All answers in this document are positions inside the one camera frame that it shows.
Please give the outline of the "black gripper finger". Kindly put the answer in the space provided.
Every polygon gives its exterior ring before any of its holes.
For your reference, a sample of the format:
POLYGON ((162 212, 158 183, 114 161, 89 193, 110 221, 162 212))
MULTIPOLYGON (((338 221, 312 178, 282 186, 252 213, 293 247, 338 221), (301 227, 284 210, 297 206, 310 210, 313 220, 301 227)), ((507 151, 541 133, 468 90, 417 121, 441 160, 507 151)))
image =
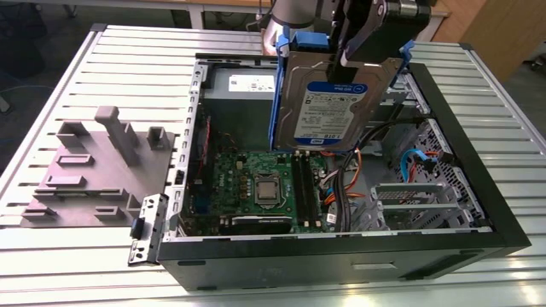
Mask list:
POLYGON ((373 1, 364 28, 362 60, 384 61, 429 25, 428 1, 373 1))
POLYGON ((333 30, 330 33, 332 63, 328 67, 330 83, 353 83, 357 68, 345 67, 342 58, 354 40, 358 49, 370 33, 382 24, 386 1, 334 1, 333 30))

